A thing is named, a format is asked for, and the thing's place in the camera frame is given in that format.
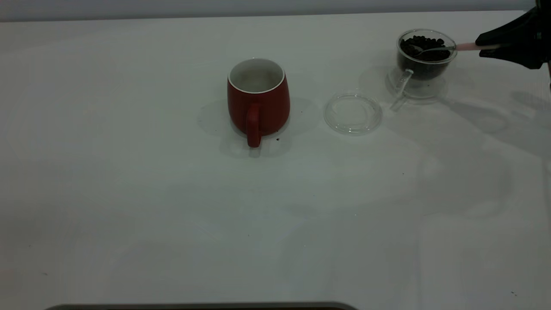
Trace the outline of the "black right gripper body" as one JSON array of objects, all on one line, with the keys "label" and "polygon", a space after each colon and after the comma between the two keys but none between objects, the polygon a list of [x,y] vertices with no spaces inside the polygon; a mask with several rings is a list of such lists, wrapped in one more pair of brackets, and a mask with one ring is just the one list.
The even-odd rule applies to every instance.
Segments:
[{"label": "black right gripper body", "polygon": [[536,55],[541,68],[543,63],[550,63],[551,55],[551,2],[549,0],[536,0]]}]

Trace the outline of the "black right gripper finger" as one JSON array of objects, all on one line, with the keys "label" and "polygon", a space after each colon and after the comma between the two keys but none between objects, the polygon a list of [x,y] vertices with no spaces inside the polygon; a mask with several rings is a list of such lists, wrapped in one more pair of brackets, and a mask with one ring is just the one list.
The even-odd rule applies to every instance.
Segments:
[{"label": "black right gripper finger", "polygon": [[543,43],[479,45],[479,48],[482,58],[512,62],[528,69],[540,69],[545,62]]},{"label": "black right gripper finger", "polygon": [[538,32],[539,8],[532,8],[511,22],[480,34],[475,43],[479,47],[529,42]]}]

